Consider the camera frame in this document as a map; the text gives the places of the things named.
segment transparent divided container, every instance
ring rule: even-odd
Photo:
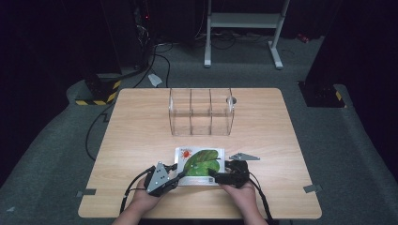
[[[172,88],[169,98],[173,135],[229,135],[234,121],[231,88]]]

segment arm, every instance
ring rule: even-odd
[[[232,197],[246,225],[268,225],[258,211],[255,188],[252,183],[247,182],[241,188],[228,185],[220,186]]]
[[[144,188],[145,179],[141,179],[137,188]],[[161,197],[150,196],[144,189],[136,189],[130,205],[119,215],[113,225],[136,225],[143,214],[153,209],[161,200]]]

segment table top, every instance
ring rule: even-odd
[[[174,164],[179,146],[224,148],[225,158],[236,153],[260,157],[248,161],[267,197],[272,216],[320,218],[322,211],[282,93],[276,88],[232,88],[237,99],[229,136],[173,136],[166,88],[120,91],[105,132],[79,215],[116,218],[124,192],[139,173],[158,161]],[[133,191],[128,198],[130,202]],[[258,207],[266,218],[257,193]],[[144,218],[241,218],[231,198],[219,187],[177,187]]]

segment children's picture book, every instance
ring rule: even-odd
[[[217,186],[208,169],[225,172],[224,149],[198,146],[176,148],[176,173],[186,172],[179,180],[179,186]]]

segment leaf illustration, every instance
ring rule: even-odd
[[[201,150],[191,156],[184,166],[187,176],[207,176],[208,169],[218,171],[220,164],[217,161],[219,153],[216,150]]]

